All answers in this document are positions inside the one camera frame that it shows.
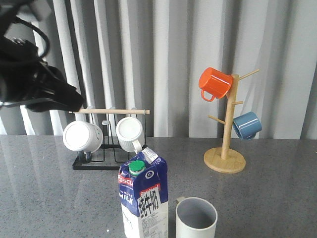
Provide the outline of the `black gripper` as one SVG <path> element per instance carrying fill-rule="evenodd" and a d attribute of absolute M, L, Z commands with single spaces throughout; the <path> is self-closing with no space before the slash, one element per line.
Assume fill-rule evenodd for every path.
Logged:
<path fill-rule="evenodd" d="M 34 112 L 81 109 L 84 98 L 61 72 L 38 59 L 29 41 L 0 38 L 0 101 L 26 104 Z"/>

